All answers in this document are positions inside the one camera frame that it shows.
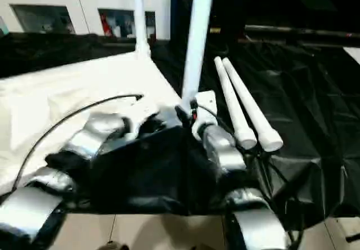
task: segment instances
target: black wire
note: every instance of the black wire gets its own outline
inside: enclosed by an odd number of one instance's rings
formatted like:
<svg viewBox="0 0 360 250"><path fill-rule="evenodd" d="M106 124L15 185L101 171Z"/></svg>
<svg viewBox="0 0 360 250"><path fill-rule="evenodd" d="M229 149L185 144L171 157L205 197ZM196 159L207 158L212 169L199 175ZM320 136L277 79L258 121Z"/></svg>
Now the black wire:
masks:
<svg viewBox="0 0 360 250"><path fill-rule="evenodd" d="M140 94L126 94L126 95L117 95L117 96L113 96L113 97L109 97L109 98L105 98L103 100L100 100L100 101L97 101L97 102L94 102L92 104L89 104L89 105L86 105L74 112L71 112L69 115L65 116L64 118L62 118L60 121L58 121L56 124L54 124L49 130L47 130L39 139L38 141L36 141L36 143L33 145L33 147L30 149L30 151L28 152L28 154L26 155L26 157L24 158L22 164L21 164L21 167L19 169L19 172L17 173L17 176L15 178L15 181L13 183L13 186L12 186L12 192L14 192L18 185L19 185L19 182L21 180L21 177L23 176L23 171L25 169L25 166L27 164L27 162L29 161L31 155L34 153L34 151L36 150L36 148L40 145L40 143L45 139L45 137L47 137L52 131L54 131L58 126L60 126L61 124L63 124L64 122L66 122L68 119L70 119L71 117L89 109L89 108L92 108L94 106L97 106L97 105L101 105L105 102L109 102L109 101L112 101L112 100L116 100L116 99L121 99L121 98L127 98L127 97L136 97L136 100L139 100L143 97L143 95L140 95Z"/></svg>
<svg viewBox="0 0 360 250"><path fill-rule="evenodd" d="M282 179L284 181L284 183L288 184L289 181L287 180L287 178L285 178L285 176L281 173L281 171L271 162L267 161L267 165L269 165L269 167L271 167L276 174L280 177L280 179ZM298 199L298 196L296 194L293 194L292 197L294 198L295 202L298 204L299 206L299 211L300 211L300 225L299 225L299 235L298 238L295 242L293 242L293 244L289 247L290 250L297 250L300 247L300 244L303 240L303 236L304 236L304 213L302 211L302 207L300 204L300 201Z"/></svg>
<svg viewBox="0 0 360 250"><path fill-rule="evenodd" d="M226 123L215 114L215 112L212 112L210 109L202 106L202 105L197 105L197 107L202 108L204 110L206 110L207 112L209 112L212 116L214 116L217 121L219 122L220 126L223 127L228 133L233 135L233 131L230 129L229 126L226 125ZM269 161L267 161L267 164L269 165L269 167L271 167L276 173L277 175L281 178L282 181L284 181L284 183L288 184L289 181L287 180L287 178L281 173L281 171L272 163L270 163ZM295 200L295 202L297 203L297 205L299 206L299 210L300 210L300 225L299 225L299 235L297 237L297 240L294 239L293 234L290 232L289 233L289 237L290 240L292 242L292 244L289 246L289 250L297 250L300 247L300 244L303 240L303 235L304 235L304 215L301 209L301 204L300 201L298 199L298 197L296 196L296 194L294 194L292 196Z"/></svg>
<svg viewBox="0 0 360 250"><path fill-rule="evenodd" d="M231 130L230 127L227 126L227 124L222 120L222 118L220 118L219 116L217 116L215 114L215 112L212 112L210 109L204 107L203 105L197 105L197 107L202 108L202 109L206 110L207 112L209 112L212 116L214 116L216 118L216 120L219 122L220 126L223 127L225 131L227 131L228 133L233 135L233 130Z"/></svg>

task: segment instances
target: tiled floor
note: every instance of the tiled floor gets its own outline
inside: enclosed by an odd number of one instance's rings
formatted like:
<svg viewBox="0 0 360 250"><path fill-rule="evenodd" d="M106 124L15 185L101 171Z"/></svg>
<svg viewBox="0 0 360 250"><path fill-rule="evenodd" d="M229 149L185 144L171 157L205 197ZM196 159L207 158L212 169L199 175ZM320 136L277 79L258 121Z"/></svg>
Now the tiled floor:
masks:
<svg viewBox="0 0 360 250"><path fill-rule="evenodd" d="M207 245L225 250L221 218L173 215L69 215L51 250L96 250L111 240L130 250L190 250ZM306 230L300 250L355 250L335 219Z"/></svg>

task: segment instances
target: black plastic sheet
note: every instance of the black plastic sheet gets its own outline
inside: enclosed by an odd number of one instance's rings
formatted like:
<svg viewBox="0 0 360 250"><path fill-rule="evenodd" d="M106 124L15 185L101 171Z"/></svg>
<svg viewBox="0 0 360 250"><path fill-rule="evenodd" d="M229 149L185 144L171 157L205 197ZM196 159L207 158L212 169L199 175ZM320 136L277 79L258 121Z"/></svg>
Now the black plastic sheet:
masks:
<svg viewBox="0 0 360 250"><path fill-rule="evenodd" d="M133 49L133 44L95 35L10 34L0 39L1 76ZM162 74L180 93L184 48L158 42L151 51ZM199 91L215 91L218 114L231 125L212 54L207 49ZM329 215L359 215L360 65L342 48L265 43L239 44L231 48L229 58L284 140L280 151L250 161L263 190L275 198L279 209L286 207L289 219L298 218L298 211L287 207L287 200L298 192L307 226ZM288 184L267 167L267 160L279 168Z"/></svg>

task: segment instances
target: white plastic rod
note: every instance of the white plastic rod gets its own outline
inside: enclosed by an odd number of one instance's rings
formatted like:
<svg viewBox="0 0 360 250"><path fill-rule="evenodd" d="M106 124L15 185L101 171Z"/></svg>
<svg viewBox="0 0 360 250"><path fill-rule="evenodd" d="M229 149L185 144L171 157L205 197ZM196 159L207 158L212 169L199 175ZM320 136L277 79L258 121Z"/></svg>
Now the white plastic rod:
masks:
<svg viewBox="0 0 360 250"><path fill-rule="evenodd" d="M231 122L235 130L234 136L244 149L249 150L257 144L257 138L255 137L254 131L249 127L248 122L246 121L221 58L216 57L214 61L216 70L218 71L221 87L224 92L227 108L230 113Z"/></svg>
<svg viewBox="0 0 360 250"><path fill-rule="evenodd" d="M134 20L136 34L136 51L138 53L150 56L150 47L147 43L145 10L143 0L134 0Z"/></svg>
<svg viewBox="0 0 360 250"><path fill-rule="evenodd" d="M182 106L185 110L190 110L190 101L194 99L199 90L211 7L212 0L192 1L190 31L182 87Z"/></svg>
<svg viewBox="0 0 360 250"><path fill-rule="evenodd" d="M231 79L235 90L244 105L253 125L258 132L258 139L265 151L275 151L280 149L284 142L279 133L274 130L265 115L260 110L248 88L241 80L240 76L232 66L228 58L223 59L225 69Z"/></svg>

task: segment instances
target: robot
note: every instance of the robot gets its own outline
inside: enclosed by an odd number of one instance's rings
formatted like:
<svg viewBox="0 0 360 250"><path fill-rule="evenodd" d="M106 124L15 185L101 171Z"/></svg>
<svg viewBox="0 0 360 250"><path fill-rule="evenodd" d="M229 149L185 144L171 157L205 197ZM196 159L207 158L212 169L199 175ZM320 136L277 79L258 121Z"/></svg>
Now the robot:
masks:
<svg viewBox="0 0 360 250"><path fill-rule="evenodd" d="M198 161L212 183L211 194L198 204L208 214L224 215L228 249L286 249L285 230L247 169L234 135L218 125L212 101L205 108L198 105L211 2L193 3L182 105L158 110L143 97L121 114L92 114L58 153L46 157L45 167L0 204L1 250L48 249L66 214L78 207L108 214L121 213L119 207L129 209L123 196L143 192L134 187L142 178L128 170L138 168L140 160L193 148L202 151ZM135 0L135 7L136 50L148 56L142 0ZM173 203L174 211L186 214ZM191 211L196 214L197 207Z"/></svg>
<svg viewBox="0 0 360 250"><path fill-rule="evenodd" d="M1 204L0 249L48 249L72 203L93 199L101 212L108 207L96 200L106 195L104 178L121 161L119 155L146 153L144 144L161 153L163 140L176 144L180 137L200 144L207 155L217 189L208 206L226 204L229 249L286 249L284 228L250 178L234 137L216 117L192 105L189 117L179 107L158 111L144 97L122 114L91 114L58 153L46 157L47 166ZM234 178L242 185L230 186ZM116 201L111 204L106 209L116 213Z"/></svg>

